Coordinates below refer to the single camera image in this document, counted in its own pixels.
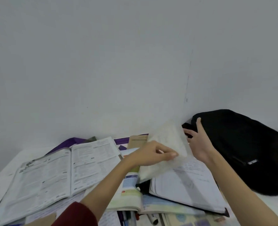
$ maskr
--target sleeve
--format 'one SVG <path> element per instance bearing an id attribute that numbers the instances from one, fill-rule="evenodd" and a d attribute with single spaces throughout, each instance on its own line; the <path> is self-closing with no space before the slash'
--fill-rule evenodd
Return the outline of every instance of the sleeve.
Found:
<path id="1" fill-rule="evenodd" d="M 73 202 L 51 226 L 98 226 L 98 223 L 88 207 Z"/>

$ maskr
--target black bag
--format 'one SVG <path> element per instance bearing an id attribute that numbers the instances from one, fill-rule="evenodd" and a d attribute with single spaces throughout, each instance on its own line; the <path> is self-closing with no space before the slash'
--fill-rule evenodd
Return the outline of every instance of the black bag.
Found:
<path id="1" fill-rule="evenodd" d="M 199 117 L 213 146 L 252 190 L 278 195 L 277 131 L 227 109 L 198 113 L 183 128 L 197 131 Z"/>

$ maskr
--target hand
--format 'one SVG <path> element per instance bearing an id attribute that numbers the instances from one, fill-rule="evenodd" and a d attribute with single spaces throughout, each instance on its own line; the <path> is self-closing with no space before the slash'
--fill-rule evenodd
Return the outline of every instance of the hand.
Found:
<path id="1" fill-rule="evenodd" d="M 175 150 L 153 140 L 129 154 L 126 159 L 130 160 L 134 167 L 150 166 L 161 161 L 172 160 L 178 155 Z"/>
<path id="2" fill-rule="evenodd" d="M 192 138 L 187 138 L 187 141 L 194 157 L 207 165 L 211 161 L 213 153 L 216 153 L 217 150 L 212 145 L 207 133 L 201 125 L 201 118 L 197 118 L 196 126 L 198 132 L 185 128 L 183 130 L 185 133 L 192 136 Z"/>

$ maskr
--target table surface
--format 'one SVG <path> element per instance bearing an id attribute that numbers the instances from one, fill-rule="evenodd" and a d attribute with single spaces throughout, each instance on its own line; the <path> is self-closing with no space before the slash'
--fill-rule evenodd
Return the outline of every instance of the table surface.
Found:
<path id="1" fill-rule="evenodd" d="M 52 150 L 55 146 L 52 147 L 44 147 L 44 148 L 33 148 L 20 151 L 7 166 L 0 172 L 0 201 L 6 193 L 10 182 L 13 179 L 15 171 L 17 168 L 25 161 L 36 159 L 44 156 L 50 150 Z M 257 194 L 257 196 L 267 204 L 277 215 L 278 215 L 278 196 L 264 196 L 261 194 Z"/>

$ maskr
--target forearm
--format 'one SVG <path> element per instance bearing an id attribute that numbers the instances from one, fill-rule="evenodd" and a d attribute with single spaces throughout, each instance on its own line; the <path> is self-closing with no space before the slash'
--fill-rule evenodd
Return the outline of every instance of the forearm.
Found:
<path id="1" fill-rule="evenodd" d="M 131 160 L 127 158 L 120 163 L 87 195 L 81 203 L 87 206 L 100 220 L 103 212 L 110 203 L 126 174 L 134 167 Z"/>
<path id="2" fill-rule="evenodd" d="M 257 197 L 216 150 L 207 167 L 241 226 L 278 225 L 278 216 Z"/>

